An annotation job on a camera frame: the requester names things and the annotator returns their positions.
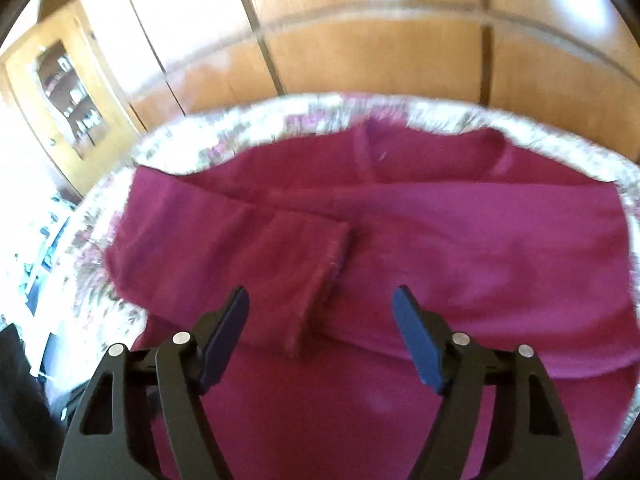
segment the wooden cabinet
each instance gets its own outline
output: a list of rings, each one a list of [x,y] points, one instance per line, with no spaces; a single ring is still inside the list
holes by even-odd
[[[81,196],[143,131],[102,58],[79,0],[31,28],[3,54],[0,65],[4,101],[14,103]]]
[[[479,99],[481,30],[471,20],[326,20],[267,36],[266,41],[290,93]]]
[[[640,153],[640,88],[513,27],[495,29],[490,105],[574,132],[631,160]]]
[[[640,48],[609,0],[489,0],[492,9],[521,16],[577,38],[640,77]]]

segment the metal pin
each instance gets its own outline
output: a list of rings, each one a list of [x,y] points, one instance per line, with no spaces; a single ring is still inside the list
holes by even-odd
[[[471,338],[464,332],[456,332],[451,336],[451,340],[460,346],[466,346],[471,342]]]
[[[177,345],[184,345],[189,342],[191,339],[191,334],[189,332],[178,332],[174,334],[174,337],[171,339]]]
[[[111,345],[109,347],[109,355],[111,357],[117,357],[124,352],[124,345],[121,343],[116,343],[115,345]]]
[[[518,346],[518,353],[523,357],[533,357],[534,351],[529,345],[520,345]]]

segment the floral tablecloth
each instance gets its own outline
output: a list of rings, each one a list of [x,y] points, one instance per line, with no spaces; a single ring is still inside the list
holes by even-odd
[[[225,162],[250,146],[287,137],[330,134],[372,117],[442,134],[492,126],[517,146],[594,179],[615,182],[629,226],[630,287],[640,316],[638,166],[574,134],[514,114],[458,102],[363,94],[283,97],[191,116],[158,128],[140,140],[127,160],[88,193],[70,219],[38,308],[65,310],[66,332],[73,335],[78,364],[94,370],[108,346],[115,342],[130,346],[145,328],[145,311],[118,297],[102,259],[124,210],[136,165],[174,174],[194,173]],[[638,412],[640,386],[636,386],[612,450]]]

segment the black fabric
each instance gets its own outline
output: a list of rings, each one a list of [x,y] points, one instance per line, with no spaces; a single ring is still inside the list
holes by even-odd
[[[9,325],[0,332],[1,457],[16,466],[31,463],[50,476],[57,468],[63,438],[62,427],[50,416],[40,385],[30,374],[17,330]]]
[[[46,480],[47,478],[11,442],[1,438],[0,471],[2,478],[11,480]]]

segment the wooden wall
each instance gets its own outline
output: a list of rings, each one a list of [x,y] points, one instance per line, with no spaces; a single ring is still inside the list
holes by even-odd
[[[147,128],[323,91],[504,108],[636,160],[640,48],[609,0],[82,0]]]

